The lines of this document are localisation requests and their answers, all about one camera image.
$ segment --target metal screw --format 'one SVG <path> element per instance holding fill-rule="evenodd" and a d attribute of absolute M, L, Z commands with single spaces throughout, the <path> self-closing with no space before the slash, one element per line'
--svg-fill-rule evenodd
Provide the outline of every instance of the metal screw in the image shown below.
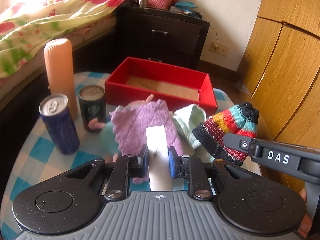
<path fill-rule="evenodd" d="M 195 194 L 196 194 L 197 197 L 200 197 L 200 198 L 205 198 L 205 197 L 210 197 L 211 196 L 210 191 L 206 190 L 206 189 L 197 190 Z"/>
<path fill-rule="evenodd" d="M 122 194 L 123 194 L 123 192 L 119 189 L 113 189 L 113 190 L 106 192 L 106 195 L 111 198 L 121 197 Z"/>

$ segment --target electrical socket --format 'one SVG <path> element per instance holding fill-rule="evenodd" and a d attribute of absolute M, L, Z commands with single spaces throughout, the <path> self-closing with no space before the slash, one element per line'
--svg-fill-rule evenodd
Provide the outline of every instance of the electrical socket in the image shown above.
<path fill-rule="evenodd" d="M 223 56 L 227 56 L 228 52 L 229 52 L 229 48 L 227 46 L 224 46 L 222 44 L 218 44 L 214 41 L 211 42 L 209 50 L 212 52 L 218 53 L 220 55 L 223 55 Z"/>

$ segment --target white wall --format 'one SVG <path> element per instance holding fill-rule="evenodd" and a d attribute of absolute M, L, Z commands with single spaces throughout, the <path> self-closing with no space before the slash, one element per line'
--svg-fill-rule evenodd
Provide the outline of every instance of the white wall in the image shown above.
<path fill-rule="evenodd" d="M 212 41 L 217 42 L 216 34 L 209 29 L 201 54 L 204 61 L 237 70 L 248 44 L 261 0 L 181 0 L 191 1 L 198 8 L 204 20 L 218 33 L 219 43 L 230 48 L 228 55 L 222 56 L 209 51 Z"/>

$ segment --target checkered tablecloth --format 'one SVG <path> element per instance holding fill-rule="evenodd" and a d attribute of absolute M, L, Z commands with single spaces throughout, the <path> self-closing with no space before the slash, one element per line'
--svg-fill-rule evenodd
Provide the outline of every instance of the checkered tablecloth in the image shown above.
<path fill-rule="evenodd" d="M 93 72 L 75 74 L 76 95 L 86 85 L 97 84 L 104 87 L 108 76 L 109 74 Z M 232 101 L 223 91 L 214 89 L 214 94 L 218 103 L 218 112 L 233 106 Z M 107 114 L 114 109 L 115 106 L 107 106 Z M 80 111 L 75 124 L 80 147 L 74 154 L 62 155 L 55 148 L 42 119 L 37 120 L 12 168 L 2 199 L 0 226 L 5 240 L 14 239 L 20 233 L 12 214 L 12 202 L 22 190 L 92 159 L 106 157 L 100 146 L 99 134 L 89 133 L 84 129 Z M 174 180 L 173 187 L 175 190 L 187 189 L 183 179 Z M 140 185 L 130 184 L 130 190 L 150 190 L 150 186 L 148 182 Z"/>

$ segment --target starbucks logo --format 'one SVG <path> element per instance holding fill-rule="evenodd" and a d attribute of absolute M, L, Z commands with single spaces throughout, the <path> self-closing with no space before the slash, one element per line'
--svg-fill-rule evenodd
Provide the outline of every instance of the starbucks logo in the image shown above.
<path fill-rule="evenodd" d="M 100 111 L 100 107 L 99 107 L 99 106 L 96 106 L 96 105 L 90 106 L 90 107 L 88 108 L 88 113 L 89 113 L 90 115 L 96 115 L 96 114 L 99 113 L 99 111 Z"/>

